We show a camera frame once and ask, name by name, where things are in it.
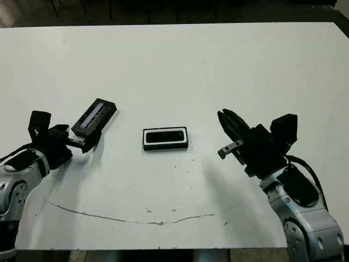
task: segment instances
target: metal clamp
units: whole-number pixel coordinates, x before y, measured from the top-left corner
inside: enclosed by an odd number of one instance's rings
[[[227,154],[233,152],[237,147],[242,146],[244,144],[243,140],[237,140],[225,147],[222,147],[217,153],[221,159],[224,159]]]

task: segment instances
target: table leg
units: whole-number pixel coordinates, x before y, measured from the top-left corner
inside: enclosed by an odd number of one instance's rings
[[[50,0],[50,2],[51,2],[51,5],[52,5],[52,8],[53,8],[53,11],[55,12],[56,16],[59,17],[57,9],[56,9],[56,6],[55,6],[55,3],[53,2],[53,0]]]

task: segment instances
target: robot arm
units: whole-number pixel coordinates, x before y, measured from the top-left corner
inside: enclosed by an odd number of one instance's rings
[[[32,143],[0,159],[2,163],[14,156],[0,166],[0,261],[14,260],[18,226],[29,193],[50,170],[73,156],[67,145],[80,148],[82,153],[92,149],[115,111],[114,103],[97,99],[73,127],[84,140],[69,138],[66,124],[49,129],[50,113],[32,112],[28,127]]]
[[[234,141],[218,151],[246,164],[245,172],[257,176],[260,187],[279,216],[291,261],[344,261],[343,234],[330,216],[314,171],[304,161],[287,156],[297,140],[297,116],[285,115],[272,122],[271,132],[261,124],[250,128],[230,110],[218,112],[225,133]],[[292,162],[300,163],[313,176],[308,180]]]

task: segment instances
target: floor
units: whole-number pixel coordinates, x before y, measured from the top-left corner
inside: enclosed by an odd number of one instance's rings
[[[311,4],[309,0],[307,2],[310,4],[300,5],[287,0],[0,0],[0,27],[322,21],[335,22],[349,37],[349,20],[328,5],[329,1],[323,0],[322,3],[327,4],[320,5]],[[230,251],[19,251],[16,261],[208,262],[224,261],[222,256],[231,262],[289,261],[285,248]]]
[[[287,21],[335,22],[349,35],[331,5],[287,0],[0,0],[0,27]]]
[[[19,251],[16,262],[289,262],[285,248],[154,251]]]

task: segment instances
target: dark floor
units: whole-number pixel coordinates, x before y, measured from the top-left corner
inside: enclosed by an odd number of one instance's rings
[[[289,21],[335,22],[349,35],[347,18],[328,4],[291,4],[287,0],[0,0],[2,27]]]

